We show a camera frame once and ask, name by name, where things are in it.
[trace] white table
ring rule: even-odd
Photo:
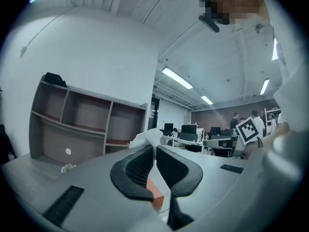
[[[183,139],[180,139],[180,138],[169,137],[169,136],[164,136],[164,135],[162,136],[162,138],[172,140],[172,147],[174,147],[175,141],[177,141],[177,142],[179,142],[179,143],[182,143],[182,144],[185,144],[185,145],[196,145],[196,146],[200,146],[200,147],[202,147],[201,153],[204,154],[204,149],[205,149],[205,147],[204,147],[203,142],[187,141],[187,140],[183,140]]]

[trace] white cloth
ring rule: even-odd
[[[136,135],[135,139],[130,142],[129,148],[134,148],[142,145],[152,145],[156,148],[160,144],[160,138],[163,136],[163,132],[157,128],[142,132]]]
[[[283,122],[286,122],[286,121],[285,121],[284,116],[282,115],[282,113],[280,113],[279,116],[278,116],[278,123],[282,124]]]
[[[264,0],[278,41],[282,86],[274,98],[291,130],[309,129],[308,41],[277,0]]]
[[[277,129],[277,122],[276,122],[276,120],[273,118],[273,119],[271,120],[270,134],[275,133],[276,129]]]
[[[265,130],[265,125],[264,122],[262,121],[262,119],[260,117],[255,117],[254,119],[257,131],[259,132],[259,138],[263,137],[263,130]]]

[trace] small white object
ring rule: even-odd
[[[151,144],[154,148],[160,144],[160,138],[163,136],[163,132],[157,128],[142,132],[136,135],[135,139],[130,142],[129,148],[134,148],[142,145]]]
[[[70,150],[69,148],[66,148],[66,153],[67,153],[68,155],[70,155],[72,152],[71,152],[71,150]]]

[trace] black rubber strip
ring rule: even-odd
[[[234,172],[234,173],[238,173],[238,174],[241,174],[242,171],[243,171],[243,168],[235,167],[235,166],[231,166],[231,165],[226,165],[226,164],[221,166],[221,168],[224,169],[224,170]]]
[[[43,214],[50,222],[58,227],[63,223],[67,215],[70,213],[81,194],[84,192],[83,188],[70,186]]]
[[[153,194],[146,189],[146,186],[148,174],[154,164],[153,147],[146,145],[139,148],[141,150],[114,164],[111,169],[111,180],[127,198],[152,202]]]
[[[190,195],[203,178],[199,165],[159,145],[156,165],[175,197]]]

